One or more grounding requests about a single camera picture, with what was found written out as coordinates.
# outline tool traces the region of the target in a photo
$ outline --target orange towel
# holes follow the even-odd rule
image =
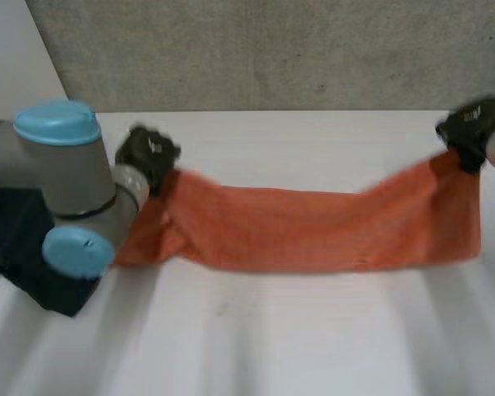
[[[479,175],[451,150],[359,194],[228,187],[175,170],[115,264],[182,255],[228,271],[373,271],[479,251]]]

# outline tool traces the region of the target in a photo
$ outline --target white wall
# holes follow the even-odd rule
[[[64,89],[23,0],[0,0],[0,118]]]

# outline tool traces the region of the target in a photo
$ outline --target white table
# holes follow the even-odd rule
[[[439,111],[101,114],[223,184],[359,191],[442,149]],[[175,259],[110,271],[75,319],[0,280],[0,395],[495,395],[495,171],[483,258],[440,269],[255,276]]]

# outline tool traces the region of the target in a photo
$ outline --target concrete wall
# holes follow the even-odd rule
[[[495,0],[27,0],[99,111],[448,108],[495,92]]]

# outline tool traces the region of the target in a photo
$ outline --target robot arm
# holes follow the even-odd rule
[[[131,131],[111,169],[91,109],[63,101],[0,121],[0,186],[40,188],[55,227],[42,246],[47,263],[72,278],[96,278],[129,226],[157,193],[180,149],[157,131]]]
[[[486,158],[495,167],[495,97],[473,101],[451,112],[436,132],[459,151],[466,172],[478,172]]]

